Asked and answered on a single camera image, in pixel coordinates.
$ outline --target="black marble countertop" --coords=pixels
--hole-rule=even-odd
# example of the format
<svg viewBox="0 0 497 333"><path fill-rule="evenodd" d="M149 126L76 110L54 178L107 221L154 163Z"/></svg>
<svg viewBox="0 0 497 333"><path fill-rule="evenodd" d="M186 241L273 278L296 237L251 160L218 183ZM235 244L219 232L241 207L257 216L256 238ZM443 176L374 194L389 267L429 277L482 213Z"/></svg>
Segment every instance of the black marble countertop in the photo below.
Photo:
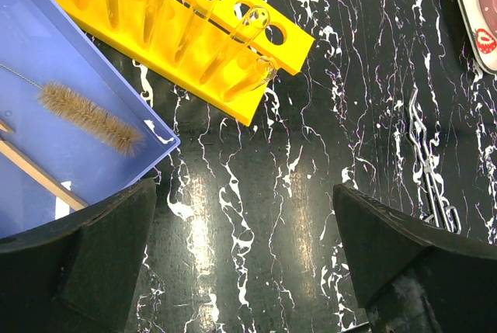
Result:
<svg viewBox="0 0 497 333"><path fill-rule="evenodd" d="M127 331L317 333L366 321L332 187L427 211L407 138L414 87L462 234L496 241L497 82L476 64L456 0L267 1L316 42L299 75L280 72L250 127L94 40L182 141L152 172L158 207Z"/></svg>

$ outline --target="brown bristle brush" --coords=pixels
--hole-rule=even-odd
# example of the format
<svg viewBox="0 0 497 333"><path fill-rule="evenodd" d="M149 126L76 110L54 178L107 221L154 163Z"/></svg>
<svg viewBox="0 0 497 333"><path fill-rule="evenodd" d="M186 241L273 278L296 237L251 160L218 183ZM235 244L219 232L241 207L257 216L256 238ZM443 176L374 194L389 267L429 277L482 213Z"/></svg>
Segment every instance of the brown bristle brush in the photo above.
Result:
<svg viewBox="0 0 497 333"><path fill-rule="evenodd" d="M135 147L144 140L139 130L69 87L59 82L49 82L41 86L4 64L0 63L0 67L39 88L38 101L45 109L81 128L121 154L134 156Z"/></svg>

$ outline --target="wooden stick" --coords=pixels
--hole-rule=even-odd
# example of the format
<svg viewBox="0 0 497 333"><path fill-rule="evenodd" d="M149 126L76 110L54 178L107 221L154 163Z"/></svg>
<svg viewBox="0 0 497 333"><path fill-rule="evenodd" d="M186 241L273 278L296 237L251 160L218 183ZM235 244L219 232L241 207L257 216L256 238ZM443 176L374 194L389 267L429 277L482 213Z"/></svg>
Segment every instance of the wooden stick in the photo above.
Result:
<svg viewBox="0 0 497 333"><path fill-rule="evenodd" d="M14 132L14 130L11 129L10 126L2 120L0 120L0 131L5 131L6 133Z"/></svg>
<svg viewBox="0 0 497 333"><path fill-rule="evenodd" d="M27 175L40 183L49 192L64 201L74 210L80 210L88 206L82 199L78 198L73 192L66 189L62 184L57 182L40 166L31 161L19 149L8 141L0 139L0 153L12 161L18 168L23 170Z"/></svg>

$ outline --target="blue plastic tray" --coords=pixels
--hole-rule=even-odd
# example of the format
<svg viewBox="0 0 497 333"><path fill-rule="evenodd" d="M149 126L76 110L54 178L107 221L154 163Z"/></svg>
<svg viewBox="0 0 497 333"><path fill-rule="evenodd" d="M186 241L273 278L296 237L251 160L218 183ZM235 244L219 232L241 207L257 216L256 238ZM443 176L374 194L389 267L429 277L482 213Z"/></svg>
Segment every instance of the blue plastic tray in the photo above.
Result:
<svg viewBox="0 0 497 333"><path fill-rule="evenodd" d="M0 0L0 62L40 84L64 83L144 135L135 156L124 157L46 111L37 88L0 68L0 119L16 131L0 137L89 204L133 184L179 144L54 0ZM0 154L0 238L68 213Z"/></svg>

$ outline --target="black object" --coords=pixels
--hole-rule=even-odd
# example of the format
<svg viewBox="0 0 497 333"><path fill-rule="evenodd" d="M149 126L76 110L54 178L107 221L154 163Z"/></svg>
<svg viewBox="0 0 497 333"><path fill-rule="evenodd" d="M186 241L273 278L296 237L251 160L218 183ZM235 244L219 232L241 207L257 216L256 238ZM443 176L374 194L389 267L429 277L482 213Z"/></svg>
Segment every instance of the black object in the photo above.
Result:
<svg viewBox="0 0 497 333"><path fill-rule="evenodd" d="M497 247L343 185L333 189L333 206L373 333L497 331Z"/></svg>
<svg viewBox="0 0 497 333"><path fill-rule="evenodd" d="M0 240L0 332L122 331L155 200L146 179Z"/></svg>

